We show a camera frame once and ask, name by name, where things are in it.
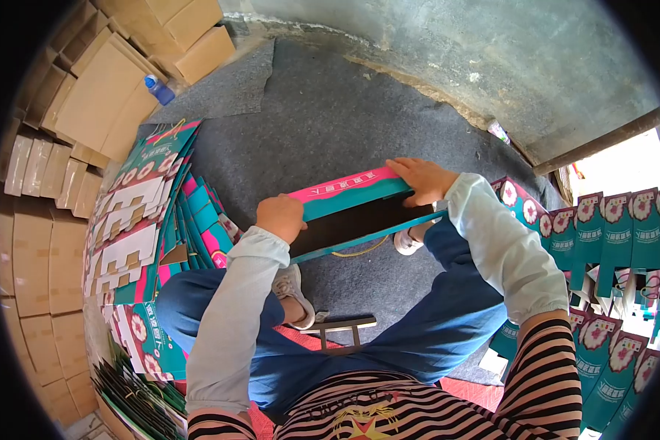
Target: pink and black striped sleeve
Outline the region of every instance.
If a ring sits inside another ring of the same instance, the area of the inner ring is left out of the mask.
[[[231,412],[204,408],[188,415],[188,440],[256,440],[249,422]]]
[[[528,332],[506,379],[496,417],[512,439],[531,434],[543,439],[579,436],[581,383],[568,321],[547,320]]]

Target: shoe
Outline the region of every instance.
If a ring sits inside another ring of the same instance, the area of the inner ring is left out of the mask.
[[[284,299],[287,296],[294,297],[305,310],[305,318],[298,322],[291,322],[292,326],[298,330],[306,330],[313,326],[315,310],[300,291],[300,269],[297,264],[290,265],[286,269],[279,269],[272,283],[272,292],[278,299]]]
[[[413,255],[415,251],[423,247],[423,243],[416,242],[409,235],[410,228],[396,232],[393,235],[393,247],[396,248],[401,255]]]

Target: right hand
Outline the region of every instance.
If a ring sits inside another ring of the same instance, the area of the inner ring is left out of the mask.
[[[459,177],[458,172],[445,170],[440,165],[423,159],[387,159],[386,165],[416,193],[404,200],[403,205],[407,208],[430,205],[434,201],[442,200]]]
[[[265,198],[257,207],[256,226],[291,244],[301,230],[308,229],[303,221],[303,203],[286,194]]]

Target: floor mat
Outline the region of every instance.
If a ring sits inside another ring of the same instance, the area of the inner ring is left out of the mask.
[[[220,118],[261,111],[273,57],[274,40],[269,40],[195,83],[146,123],[176,123],[183,118]]]
[[[478,172],[490,181],[509,175],[546,208],[561,203],[511,146],[472,127],[451,106],[340,55],[291,41],[276,42],[262,111],[204,121],[194,154],[192,172],[217,189],[243,229],[253,224],[266,197],[381,167],[397,156]],[[361,256],[325,256],[300,269],[304,294],[317,311],[330,312],[331,319],[377,318],[376,327],[360,330],[362,342],[401,319],[441,271],[425,249],[405,257],[390,240]],[[343,333],[329,339],[351,344],[351,335]],[[478,364],[470,359],[450,377],[500,384]]]

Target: star graphic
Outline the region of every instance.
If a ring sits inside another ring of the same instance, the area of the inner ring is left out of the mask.
[[[367,423],[361,423],[358,422],[355,418],[352,418],[352,428],[354,430],[352,431],[352,435],[349,436],[350,439],[377,440],[391,437],[390,435],[377,431],[376,417],[371,418]]]

